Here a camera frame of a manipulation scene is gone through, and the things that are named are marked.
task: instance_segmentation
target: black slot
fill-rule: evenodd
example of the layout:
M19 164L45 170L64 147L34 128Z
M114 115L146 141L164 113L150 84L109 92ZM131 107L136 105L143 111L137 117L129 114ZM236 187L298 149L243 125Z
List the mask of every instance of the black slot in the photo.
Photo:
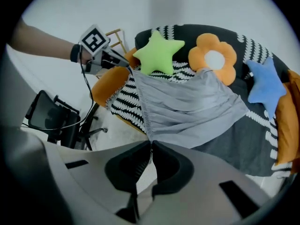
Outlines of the black slot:
M248 217L259 209L247 194L245 194L233 181L222 182L219 186L225 192L242 218Z
M67 169L71 169L71 168L80 167L80 166L83 166L86 164L88 164L88 161L79 160L79 161L72 162L72 163L66 163L65 165L66 165Z

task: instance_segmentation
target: human arm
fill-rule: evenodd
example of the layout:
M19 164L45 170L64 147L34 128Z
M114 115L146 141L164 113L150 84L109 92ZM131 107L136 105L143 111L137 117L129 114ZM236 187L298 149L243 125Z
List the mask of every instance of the human arm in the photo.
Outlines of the human arm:
M67 60L70 60L71 50L74 46L73 43L28 26L23 19L18 22L8 44L23 53ZM86 64L88 60L91 60L91 55L83 49L82 63Z

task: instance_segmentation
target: green star pillow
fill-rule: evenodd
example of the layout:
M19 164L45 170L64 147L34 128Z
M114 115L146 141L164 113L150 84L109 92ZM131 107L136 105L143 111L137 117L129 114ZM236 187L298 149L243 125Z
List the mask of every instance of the green star pillow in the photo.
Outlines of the green star pillow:
M150 75L154 71L173 74L173 55L184 46L184 41L166 40L159 31L154 31L148 44L133 56L141 61L141 73Z

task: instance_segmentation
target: orange flower pillow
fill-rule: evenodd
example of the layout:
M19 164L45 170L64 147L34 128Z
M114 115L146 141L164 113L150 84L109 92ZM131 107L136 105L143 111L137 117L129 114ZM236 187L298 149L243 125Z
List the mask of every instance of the orange flower pillow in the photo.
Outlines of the orange flower pillow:
M211 68L226 86L235 80L234 64L237 56L231 45L220 42L219 38L211 33L203 33L197 38L197 46L188 54L190 67L199 72L202 68Z

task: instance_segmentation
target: black cable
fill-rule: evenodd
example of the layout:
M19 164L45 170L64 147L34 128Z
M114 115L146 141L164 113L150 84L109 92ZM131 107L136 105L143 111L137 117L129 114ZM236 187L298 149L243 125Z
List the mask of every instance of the black cable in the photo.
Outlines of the black cable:
M82 123L82 122L83 122L83 124L81 124L79 127L82 127L82 126L84 125L85 120L87 119L87 117L88 117L90 111L91 111L92 108L93 108L93 105L94 105L94 98L93 98L92 90L91 90L91 88L90 88L89 81L87 80L87 78L86 78L86 76L85 76L84 69L83 69L83 63L82 63L82 50L83 50L83 46L80 45L80 50L79 50L80 67L81 67L82 75L83 75L83 77L84 77L84 81L85 81L85 83L86 83L86 85L88 86L88 89L89 89L89 91L90 91L90 98L92 99L92 104L91 104L91 106L90 106L90 109L89 109L88 113L87 113L86 116L84 117L84 119L82 119L81 121L76 122L76 123L74 123L74 124L67 125L67 126L63 126L63 127L60 127L60 128L40 128L40 127L36 127L36 126L29 126L29 125L27 125L27 124L25 124L25 123L22 123L22 124L26 125L26 126L29 127L29 128L36 129L36 130L39 130L39 131L54 131L54 130L61 130L61 129L64 129L64 128L72 127L72 126L74 126L74 125L76 125L76 124L78 124L78 123Z

